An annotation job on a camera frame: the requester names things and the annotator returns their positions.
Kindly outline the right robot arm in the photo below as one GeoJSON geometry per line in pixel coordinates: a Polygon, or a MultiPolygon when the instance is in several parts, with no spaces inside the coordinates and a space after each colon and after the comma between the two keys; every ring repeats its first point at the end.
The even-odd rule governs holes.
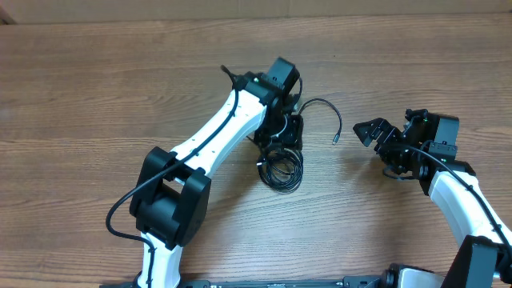
{"type": "Polygon", "coordinates": [[[416,180],[443,213],[458,244],[445,276],[415,266],[392,264],[377,287],[490,287],[498,278],[511,283],[511,231],[479,187],[468,162],[456,159],[459,119],[407,110],[403,129],[384,118],[354,125],[364,146],[375,145],[383,174],[416,180]]]}

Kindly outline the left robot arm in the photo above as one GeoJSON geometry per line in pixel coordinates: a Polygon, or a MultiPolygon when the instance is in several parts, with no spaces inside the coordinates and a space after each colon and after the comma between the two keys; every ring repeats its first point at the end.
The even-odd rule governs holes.
{"type": "Polygon", "coordinates": [[[288,154],[299,160],[303,120],[293,112],[299,94],[295,64],[277,58],[267,72],[230,74],[232,88],[220,110],[170,151],[153,148],[142,164],[130,214],[144,241],[138,287],[176,287],[182,250],[207,211],[211,179],[247,136],[260,150],[260,167],[288,154]]]}

